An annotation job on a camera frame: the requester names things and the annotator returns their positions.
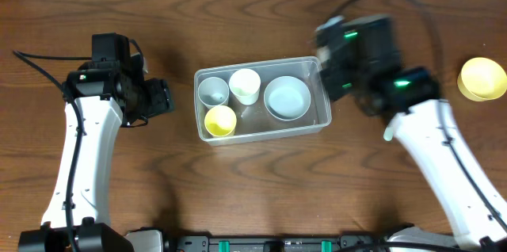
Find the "grey plastic bowl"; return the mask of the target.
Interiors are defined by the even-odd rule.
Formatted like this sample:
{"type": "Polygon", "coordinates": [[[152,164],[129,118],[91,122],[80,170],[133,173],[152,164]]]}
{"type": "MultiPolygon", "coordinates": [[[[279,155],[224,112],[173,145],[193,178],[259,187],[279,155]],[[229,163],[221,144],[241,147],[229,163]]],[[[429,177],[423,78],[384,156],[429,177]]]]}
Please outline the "grey plastic bowl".
{"type": "Polygon", "coordinates": [[[299,78],[280,76],[266,86],[263,100],[272,116],[282,121],[293,121],[309,110],[311,92],[299,78]]]}

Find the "grey plastic cup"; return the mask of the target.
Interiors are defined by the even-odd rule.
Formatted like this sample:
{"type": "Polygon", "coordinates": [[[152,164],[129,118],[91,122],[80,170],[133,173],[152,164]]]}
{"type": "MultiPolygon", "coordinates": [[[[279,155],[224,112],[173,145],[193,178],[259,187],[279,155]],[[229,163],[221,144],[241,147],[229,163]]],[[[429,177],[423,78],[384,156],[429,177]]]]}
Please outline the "grey plastic cup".
{"type": "Polygon", "coordinates": [[[206,78],[197,90],[201,103],[211,109],[218,105],[228,105],[230,89],[228,84],[221,78],[206,78]]]}

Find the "white plastic cup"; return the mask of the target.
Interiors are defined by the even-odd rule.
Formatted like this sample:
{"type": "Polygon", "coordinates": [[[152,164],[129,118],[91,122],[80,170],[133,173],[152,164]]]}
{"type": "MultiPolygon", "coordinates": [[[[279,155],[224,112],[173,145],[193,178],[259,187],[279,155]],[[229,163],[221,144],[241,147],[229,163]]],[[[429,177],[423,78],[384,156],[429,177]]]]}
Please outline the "white plastic cup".
{"type": "Polygon", "coordinates": [[[261,78],[254,70],[241,69],[232,74],[228,85],[241,104],[253,105],[260,93],[261,78]]]}

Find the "yellow plastic cup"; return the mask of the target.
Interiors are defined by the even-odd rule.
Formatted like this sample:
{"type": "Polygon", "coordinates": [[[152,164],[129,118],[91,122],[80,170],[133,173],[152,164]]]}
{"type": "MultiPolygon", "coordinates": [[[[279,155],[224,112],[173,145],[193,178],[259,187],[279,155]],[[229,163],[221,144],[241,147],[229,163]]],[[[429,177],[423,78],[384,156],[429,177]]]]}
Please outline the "yellow plastic cup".
{"type": "Polygon", "coordinates": [[[237,117],[233,109],[225,105],[211,108],[205,115],[204,126],[212,137],[232,136],[237,125],[237,117]]]}

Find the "yellow plastic bowl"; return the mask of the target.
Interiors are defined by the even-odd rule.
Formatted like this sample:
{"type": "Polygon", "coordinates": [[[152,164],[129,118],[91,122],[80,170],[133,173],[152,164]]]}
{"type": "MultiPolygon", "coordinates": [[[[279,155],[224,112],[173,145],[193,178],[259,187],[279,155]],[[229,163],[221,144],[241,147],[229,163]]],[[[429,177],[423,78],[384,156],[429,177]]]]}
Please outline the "yellow plastic bowl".
{"type": "Polygon", "coordinates": [[[492,59],[472,58],[462,66],[457,86],[472,101],[498,99],[506,93],[506,72],[492,59]]]}

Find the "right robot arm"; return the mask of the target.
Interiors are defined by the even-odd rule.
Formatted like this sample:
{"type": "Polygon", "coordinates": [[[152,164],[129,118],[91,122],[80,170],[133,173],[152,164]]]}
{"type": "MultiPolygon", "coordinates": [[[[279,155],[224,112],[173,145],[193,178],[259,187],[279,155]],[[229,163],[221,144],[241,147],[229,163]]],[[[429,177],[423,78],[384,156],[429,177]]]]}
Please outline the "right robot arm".
{"type": "Polygon", "coordinates": [[[315,30],[331,101],[351,95],[367,116],[386,124],[416,162],[440,202],[456,246],[506,249],[506,202],[460,133],[436,78],[424,67],[405,68],[386,15],[346,22],[336,16],[315,30]]]}

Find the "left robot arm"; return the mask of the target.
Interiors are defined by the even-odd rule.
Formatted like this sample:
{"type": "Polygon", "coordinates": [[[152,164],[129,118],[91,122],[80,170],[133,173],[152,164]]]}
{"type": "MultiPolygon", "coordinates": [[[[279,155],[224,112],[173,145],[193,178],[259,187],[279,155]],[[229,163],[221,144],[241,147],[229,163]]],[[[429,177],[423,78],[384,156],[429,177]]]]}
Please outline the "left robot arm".
{"type": "Polygon", "coordinates": [[[112,153],[121,128],[170,113],[166,80],[145,79],[138,44],[111,32],[92,36],[92,54],[57,82],[66,103],[66,135],[54,192],[40,228],[23,231],[20,251],[168,251],[162,230],[114,231],[109,217],[112,153]]]}

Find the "clear plastic container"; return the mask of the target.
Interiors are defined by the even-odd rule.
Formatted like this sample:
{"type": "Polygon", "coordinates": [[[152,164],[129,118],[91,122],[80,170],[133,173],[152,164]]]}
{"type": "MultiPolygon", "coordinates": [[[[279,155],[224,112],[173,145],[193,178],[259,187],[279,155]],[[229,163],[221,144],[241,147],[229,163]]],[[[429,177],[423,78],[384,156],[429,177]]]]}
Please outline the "clear plastic container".
{"type": "Polygon", "coordinates": [[[319,76],[321,69],[321,63],[316,57],[304,56],[198,70],[194,75],[194,105],[199,137],[212,146],[220,146],[320,132],[332,120],[330,99],[319,76]],[[241,69],[251,69],[259,74],[261,88],[258,99],[253,105],[243,105],[230,90],[226,106],[233,109],[236,114],[236,129],[232,136],[214,138],[204,126],[205,115],[210,109],[199,100],[198,86],[210,77],[221,78],[228,84],[232,74],[241,69]],[[280,76],[299,78],[311,92],[310,108],[297,120],[278,120],[265,107],[263,100],[265,88],[273,79],[280,76]]]}

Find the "mint green plastic spoon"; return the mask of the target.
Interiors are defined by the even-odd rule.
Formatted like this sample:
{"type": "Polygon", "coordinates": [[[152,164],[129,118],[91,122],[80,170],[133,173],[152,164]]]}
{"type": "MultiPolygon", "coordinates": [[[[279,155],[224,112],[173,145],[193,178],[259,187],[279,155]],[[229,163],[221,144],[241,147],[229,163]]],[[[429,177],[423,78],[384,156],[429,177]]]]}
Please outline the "mint green plastic spoon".
{"type": "Polygon", "coordinates": [[[395,137],[395,126],[393,124],[389,124],[386,126],[385,131],[383,133],[383,139],[387,142],[390,142],[395,137]]]}

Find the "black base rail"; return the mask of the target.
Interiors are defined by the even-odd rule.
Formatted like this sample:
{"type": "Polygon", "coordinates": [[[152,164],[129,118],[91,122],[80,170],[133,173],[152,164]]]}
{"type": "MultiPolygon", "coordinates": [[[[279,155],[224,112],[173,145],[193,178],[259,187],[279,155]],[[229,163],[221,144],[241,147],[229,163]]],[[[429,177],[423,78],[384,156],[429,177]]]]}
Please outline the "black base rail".
{"type": "Polygon", "coordinates": [[[372,244],[370,235],[299,238],[219,238],[191,235],[166,239],[165,252],[333,252],[350,246],[372,244]]]}

